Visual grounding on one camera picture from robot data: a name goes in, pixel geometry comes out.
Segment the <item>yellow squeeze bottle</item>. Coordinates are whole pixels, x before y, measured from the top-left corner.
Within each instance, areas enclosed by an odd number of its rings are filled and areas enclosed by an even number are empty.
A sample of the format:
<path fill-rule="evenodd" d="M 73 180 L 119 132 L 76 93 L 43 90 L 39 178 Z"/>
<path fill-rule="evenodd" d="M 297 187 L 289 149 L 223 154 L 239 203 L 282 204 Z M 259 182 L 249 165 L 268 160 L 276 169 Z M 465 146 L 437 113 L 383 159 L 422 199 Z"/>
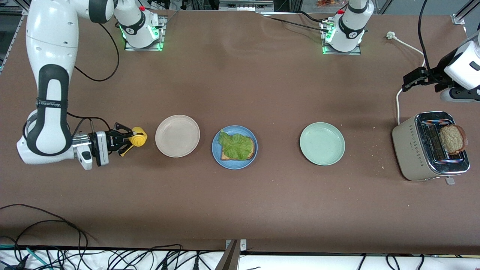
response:
<path fill-rule="evenodd" d="M 122 150 L 122 153 L 119 154 L 120 156 L 124 157 L 125 154 L 132 148 L 132 147 L 141 147 L 146 143 L 148 135 L 141 127 L 134 127 L 132 128 L 132 136 L 127 138 L 127 145 Z"/>

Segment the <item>blue round plate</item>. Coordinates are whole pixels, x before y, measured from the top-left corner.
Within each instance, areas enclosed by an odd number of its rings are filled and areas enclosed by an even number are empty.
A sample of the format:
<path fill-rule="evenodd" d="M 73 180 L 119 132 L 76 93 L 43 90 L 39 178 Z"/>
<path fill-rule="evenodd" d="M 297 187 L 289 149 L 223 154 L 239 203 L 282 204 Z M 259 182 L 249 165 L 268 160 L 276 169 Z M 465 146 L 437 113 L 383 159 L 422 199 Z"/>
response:
<path fill-rule="evenodd" d="M 221 132 L 226 133 L 227 135 L 233 136 L 235 134 L 242 135 L 244 137 L 250 138 L 252 140 L 253 151 L 250 156 L 245 160 L 238 160 L 238 159 L 230 159 L 229 157 L 223 157 L 223 147 L 220 142 Z M 254 159 L 257 157 L 258 152 L 258 142 L 255 135 L 246 127 L 241 125 L 230 125 L 223 129 L 221 129 L 215 136 L 211 143 L 211 153 L 215 159 L 215 161 L 224 168 L 230 170 L 240 170 L 251 163 L 253 163 Z"/>

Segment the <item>green round plate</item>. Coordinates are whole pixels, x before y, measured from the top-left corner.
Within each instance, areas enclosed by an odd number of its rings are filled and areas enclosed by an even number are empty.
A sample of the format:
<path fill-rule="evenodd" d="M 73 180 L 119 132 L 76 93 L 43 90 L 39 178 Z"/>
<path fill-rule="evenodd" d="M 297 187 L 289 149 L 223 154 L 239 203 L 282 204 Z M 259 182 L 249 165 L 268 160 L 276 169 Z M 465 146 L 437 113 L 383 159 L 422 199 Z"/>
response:
<path fill-rule="evenodd" d="M 345 139 L 334 125 L 316 122 L 305 127 L 299 138 L 302 154 L 311 163 L 329 166 L 343 157 Z"/>

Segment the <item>aluminium corner post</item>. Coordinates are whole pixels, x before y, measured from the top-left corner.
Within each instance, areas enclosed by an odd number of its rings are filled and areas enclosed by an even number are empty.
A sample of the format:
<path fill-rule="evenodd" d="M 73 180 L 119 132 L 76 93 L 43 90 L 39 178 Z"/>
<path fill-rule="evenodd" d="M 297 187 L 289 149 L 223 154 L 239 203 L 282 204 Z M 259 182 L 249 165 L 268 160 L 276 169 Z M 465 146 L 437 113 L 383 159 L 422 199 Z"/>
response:
<path fill-rule="evenodd" d="M 451 15 L 452 23 L 454 25 L 464 25 L 467 15 L 471 14 L 479 6 L 480 0 L 468 0 L 456 13 Z"/>

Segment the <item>beige round plate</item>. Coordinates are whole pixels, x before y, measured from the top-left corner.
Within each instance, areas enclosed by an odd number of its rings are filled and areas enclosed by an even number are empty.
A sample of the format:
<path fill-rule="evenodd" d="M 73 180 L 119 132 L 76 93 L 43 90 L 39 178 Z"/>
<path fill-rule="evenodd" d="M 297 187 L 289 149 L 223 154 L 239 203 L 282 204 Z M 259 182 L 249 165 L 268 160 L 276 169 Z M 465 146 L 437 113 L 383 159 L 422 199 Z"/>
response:
<path fill-rule="evenodd" d="M 189 155 L 200 141 L 197 122 L 187 115 L 172 115 L 165 118 L 155 133 L 155 144 L 165 156 L 181 158 Z"/>

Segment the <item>aluminium profile beam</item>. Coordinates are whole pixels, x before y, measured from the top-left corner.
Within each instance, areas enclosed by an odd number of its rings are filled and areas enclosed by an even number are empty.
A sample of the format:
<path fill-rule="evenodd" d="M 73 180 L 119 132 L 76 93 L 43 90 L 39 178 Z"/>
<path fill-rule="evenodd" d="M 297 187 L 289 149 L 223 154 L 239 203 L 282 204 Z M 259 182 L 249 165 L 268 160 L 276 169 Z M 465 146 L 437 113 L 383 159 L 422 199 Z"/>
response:
<path fill-rule="evenodd" d="M 226 240 L 226 250 L 214 270 L 238 270 L 242 239 Z"/>

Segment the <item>grey metal mounting plate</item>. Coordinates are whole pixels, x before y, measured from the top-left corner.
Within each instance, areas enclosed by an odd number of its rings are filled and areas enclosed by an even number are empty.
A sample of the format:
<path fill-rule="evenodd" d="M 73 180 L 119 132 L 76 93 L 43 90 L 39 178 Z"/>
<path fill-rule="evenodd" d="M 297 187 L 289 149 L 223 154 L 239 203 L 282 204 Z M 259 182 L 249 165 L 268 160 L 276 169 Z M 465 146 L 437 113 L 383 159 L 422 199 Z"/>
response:
<path fill-rule="evenodd" d="M 219 11 L 274 12 L 273 0 L 218 0 Z"/>

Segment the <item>beige chrome toaster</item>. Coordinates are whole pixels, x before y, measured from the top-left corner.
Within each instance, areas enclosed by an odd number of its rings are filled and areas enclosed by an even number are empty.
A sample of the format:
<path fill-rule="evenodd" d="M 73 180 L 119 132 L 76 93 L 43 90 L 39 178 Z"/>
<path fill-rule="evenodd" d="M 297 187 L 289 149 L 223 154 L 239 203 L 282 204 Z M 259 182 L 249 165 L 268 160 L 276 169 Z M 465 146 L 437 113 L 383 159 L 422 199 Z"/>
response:
<path fill-rule="evenodd" d="M 456 125 L 450 114 L 430 111 L 419 113 L 392 130 L 396 157 L 406 179 L 425 182 L 444 178 L 448 185 L 453 185 L 454 176 L 470 169 L 466 149 L 449 155 L 442 145 L 440 129 L 446 125 Z"/>

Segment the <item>white lower ledge board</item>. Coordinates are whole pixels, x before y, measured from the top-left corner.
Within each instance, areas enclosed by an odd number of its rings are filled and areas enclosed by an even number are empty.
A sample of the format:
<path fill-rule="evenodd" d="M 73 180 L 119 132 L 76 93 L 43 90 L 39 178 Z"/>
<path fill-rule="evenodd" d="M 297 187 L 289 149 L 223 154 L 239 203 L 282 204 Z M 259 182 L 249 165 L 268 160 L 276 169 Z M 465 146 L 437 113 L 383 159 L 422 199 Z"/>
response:
<path fill-rule="evenodd" d="M 0 270 L 215 270 L 221 252 L 145 250 L 0 249 Z M 238 270 L 480 270 L 480 257 L 467 256 L 281 256 L 242 255 Z"/>

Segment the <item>small metal corner bracket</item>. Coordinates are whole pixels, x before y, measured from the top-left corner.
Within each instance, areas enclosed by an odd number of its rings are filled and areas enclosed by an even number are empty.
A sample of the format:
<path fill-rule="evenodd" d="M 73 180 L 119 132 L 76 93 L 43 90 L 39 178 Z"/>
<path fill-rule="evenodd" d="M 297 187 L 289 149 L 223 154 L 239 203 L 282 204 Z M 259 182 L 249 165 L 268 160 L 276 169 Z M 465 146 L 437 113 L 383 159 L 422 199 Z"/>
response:
<path fill-rule="evenodd" d="M 225 249 L 233 242 L 233 239 L 226 239 Z M 238 239 L 238 246 L 240 246 L 240 251 L 247 250 L 247 240 L 246 239 Z"/>

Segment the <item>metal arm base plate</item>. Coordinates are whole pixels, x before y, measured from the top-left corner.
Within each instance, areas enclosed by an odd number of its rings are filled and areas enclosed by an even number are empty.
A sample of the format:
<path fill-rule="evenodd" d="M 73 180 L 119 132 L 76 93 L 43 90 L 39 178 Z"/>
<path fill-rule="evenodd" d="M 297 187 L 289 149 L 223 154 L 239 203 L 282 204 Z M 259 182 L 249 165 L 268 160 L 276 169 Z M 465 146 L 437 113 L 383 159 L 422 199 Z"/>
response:
<path fill-rule="evenodd" d="M 360 55 L 360 43 L 365 31 L 344 33 L 338 28 L 337 21 L 323 20 L 319 23 L 321 34 L 322 51 L 324 54 L 336 55 Z"/>
<path fill-rule="evenodd" d="M 125 51 L 162 51 L 165 42 L 167 20 L 168 17 L 166 16 L 152 14 L 138 35 L 131 38 L 122 33 L 125 39 Z M 151 44 L 144 47 L 135 47 L 130 41 L 134 41 L 134 45 L 145 45 L 147 41 L 151 41 Z"/>

